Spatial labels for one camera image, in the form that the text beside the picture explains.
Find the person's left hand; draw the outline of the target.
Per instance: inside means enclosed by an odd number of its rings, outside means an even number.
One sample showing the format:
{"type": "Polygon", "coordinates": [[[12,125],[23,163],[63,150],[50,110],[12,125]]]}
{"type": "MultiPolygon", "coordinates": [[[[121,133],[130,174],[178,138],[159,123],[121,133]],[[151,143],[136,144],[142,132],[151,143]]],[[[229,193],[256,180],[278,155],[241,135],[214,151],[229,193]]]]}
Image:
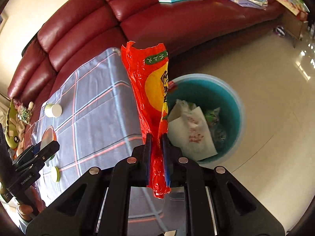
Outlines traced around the person's left hand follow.
{"type": "Polygon", "coordinates": [[[31,214],[33,212],[33,209],[31,206],[25,205],[25,204],[18,204],[17,205],[17,212],[23,220],[25,220],[27,222],[32,220],[31,214]]]}

